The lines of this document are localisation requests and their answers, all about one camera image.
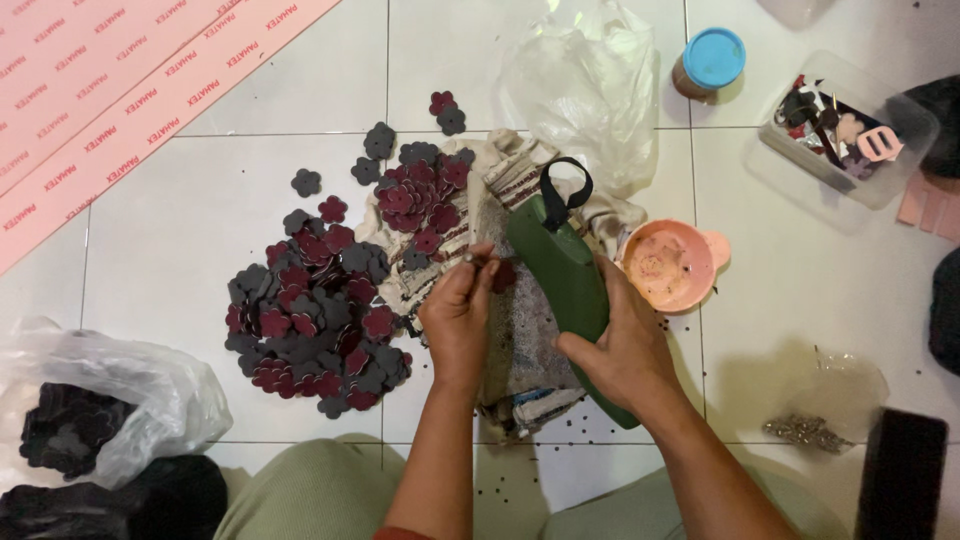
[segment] left hand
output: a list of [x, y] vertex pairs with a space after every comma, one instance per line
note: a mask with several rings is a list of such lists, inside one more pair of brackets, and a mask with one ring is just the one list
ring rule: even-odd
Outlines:
[[417, 315], [423, 324], [434, 363], [434, 384], [473, 394], [479, 389], [490, 337], [490, 291], [500, 259], [493, 244], [470, 247], [476, 260], [447, 270], [427, 296]]

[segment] hand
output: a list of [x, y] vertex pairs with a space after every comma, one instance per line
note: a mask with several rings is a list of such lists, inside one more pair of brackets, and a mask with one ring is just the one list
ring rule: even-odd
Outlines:
[[648, 412], [664, 390], [686, 402], [653, 308], [616, 265], [604, 257], [595, 259], [610, 297], [607, 330], [595, 345], [565, 331], [554, 347], [579, 365], [604, 396], [637, 417]]
[[470, 248], [474, 262], [461, 262], [447, 270], [427, 296], [417, 315], [423, 324], [434, 363], [434, 384], [470, 392], [480, 387], [490, 337], [490, 289], [500, 259], [492, 256], [493, 244]]

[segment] black strap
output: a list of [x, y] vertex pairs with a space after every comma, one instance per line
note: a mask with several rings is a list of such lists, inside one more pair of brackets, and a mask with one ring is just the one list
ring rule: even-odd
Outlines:
[[[570, 195], [566, 203], [564, 203], [564, 198], [560, 196], [560, 193], [557, 192], [557, 188], [553, 186], [553, 181], [550, 180], [550, 165], [559, 162], [570, 163], [584, 171], [584, 175], [587, 176], [587, 183], [584, 188]], [[543, 220], [543, 226], [551, 233], [555, 233], [561, 225], [566, 223], [570, 210], [587, 203], [587, 199], [593, 193], [593, 178], [590, 177], [590, 173], [584, 166], [574, 158], [556, 158], [544, 165], [540, 172], [540, 193], [543, 195], [543, 203], [546, 206], [546, 219]]]

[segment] jar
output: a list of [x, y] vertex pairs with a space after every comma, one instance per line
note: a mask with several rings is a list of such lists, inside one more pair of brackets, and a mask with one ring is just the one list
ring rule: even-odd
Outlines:
[[707, 28], [690, 40], [673, 66], [673, 87], [683, 97], [705, 101], [743, 71], [747, 50], [737, 34]]

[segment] black rectangular object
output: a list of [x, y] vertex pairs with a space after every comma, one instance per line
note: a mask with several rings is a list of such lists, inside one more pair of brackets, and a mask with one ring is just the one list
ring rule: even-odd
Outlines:
[[867, 443], [856, 538], [933, 538], [947, 432], [939, 418], [883, 409]]

